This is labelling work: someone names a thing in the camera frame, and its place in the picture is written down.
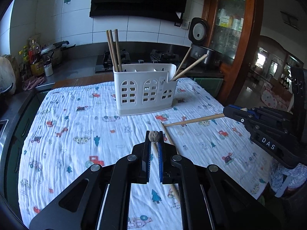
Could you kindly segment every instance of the gas stove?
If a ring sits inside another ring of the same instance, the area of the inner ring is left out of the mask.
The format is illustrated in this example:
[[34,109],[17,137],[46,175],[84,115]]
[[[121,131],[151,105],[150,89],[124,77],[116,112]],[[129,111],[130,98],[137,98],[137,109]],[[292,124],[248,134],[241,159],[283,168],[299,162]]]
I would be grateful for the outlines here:
[[[132,53],[129,54],[125,49],[120,51],[122,64],[134,63],[164,63],[175,64],[177,67],[180,65],[179,56],[177,54],[164,53],[153,49],[150,54],[145,53]],[[110,52],[106,51],[104,55],[99,55],[97,58],[95,73],[113,70],[113,64]]]

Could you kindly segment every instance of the power outlet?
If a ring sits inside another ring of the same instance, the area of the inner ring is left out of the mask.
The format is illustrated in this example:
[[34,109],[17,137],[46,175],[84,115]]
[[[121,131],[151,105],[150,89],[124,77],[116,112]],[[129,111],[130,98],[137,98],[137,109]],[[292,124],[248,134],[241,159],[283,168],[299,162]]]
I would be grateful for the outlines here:
[[190,25],[189,21],[183,20],[183,22],[181,24],[181,28],[185,29],[185,30],[188,30],[189,29],[189,25]]

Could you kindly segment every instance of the metal screw head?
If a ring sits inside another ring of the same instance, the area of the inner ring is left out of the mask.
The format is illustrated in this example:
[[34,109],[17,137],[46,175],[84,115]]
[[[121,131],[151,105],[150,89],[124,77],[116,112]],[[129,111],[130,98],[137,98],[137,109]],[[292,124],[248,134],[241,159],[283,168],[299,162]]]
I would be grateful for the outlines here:
[[129,155],[127,156],[128,161],[134,161],[136,160],[136,155]]
[[180,161],[180,160],[182,159],[182,157],[179,156],[179,155],[174,155],[174,156],[172,157],[172,159],[173,159],[174,161],[178,162],[178,161]]
[[210,165],[210,166],[209,166],[209,170],[210,170],[211,172],[216,172],[216,171],[219,170],[219,168],[218,168],[216,165]]
[[91,171],[98,171],[100,169],[100,165],[99,164],[93,164],[91,166]]

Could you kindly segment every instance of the white plastic utensil holder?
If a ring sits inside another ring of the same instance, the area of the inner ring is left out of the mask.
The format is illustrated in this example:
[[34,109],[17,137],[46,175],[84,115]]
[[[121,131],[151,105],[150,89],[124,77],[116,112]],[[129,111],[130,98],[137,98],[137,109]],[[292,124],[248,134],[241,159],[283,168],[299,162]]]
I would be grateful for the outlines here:
[[125,64],[114,72],[119,115],[157,112],[172,107],[177,81],[174,64]]

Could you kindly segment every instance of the glass cabinet door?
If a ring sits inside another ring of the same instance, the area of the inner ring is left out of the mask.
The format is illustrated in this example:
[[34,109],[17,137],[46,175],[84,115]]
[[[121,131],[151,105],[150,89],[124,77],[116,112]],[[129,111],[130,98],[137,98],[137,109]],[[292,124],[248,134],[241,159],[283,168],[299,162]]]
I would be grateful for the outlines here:
[[209,48],[222,54],[222,62],[232,65],[244,22],[246,0],[219,0]]

